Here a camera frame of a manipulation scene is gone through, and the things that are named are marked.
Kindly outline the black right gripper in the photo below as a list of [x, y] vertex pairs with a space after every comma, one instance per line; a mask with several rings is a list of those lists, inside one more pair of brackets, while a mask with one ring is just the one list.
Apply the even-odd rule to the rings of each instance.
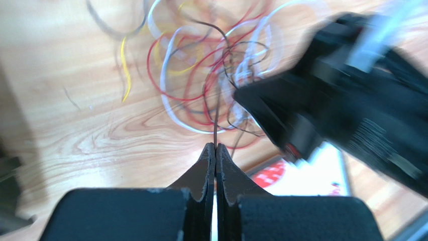
[[295, 66], [234, 100], [289, 161], [328, 141], [427, 196], [427, 77], [397, 48], [367, 72], [346, 65], [368, 21], [346, 13], [321, 25]]

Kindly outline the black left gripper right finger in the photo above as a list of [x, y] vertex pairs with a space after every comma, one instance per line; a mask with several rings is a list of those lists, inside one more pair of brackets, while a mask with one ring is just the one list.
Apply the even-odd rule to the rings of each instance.
[[218, 240], [382, 240], [355, 197], [275, 196], [251, 180], [227, 148], [216, 148]]

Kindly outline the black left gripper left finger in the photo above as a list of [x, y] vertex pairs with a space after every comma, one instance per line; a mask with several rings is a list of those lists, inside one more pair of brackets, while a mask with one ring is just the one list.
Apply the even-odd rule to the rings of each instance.
[[55, 206], [41, 240], [210, 240], [215, 146], [166, 188], [80, 188]]

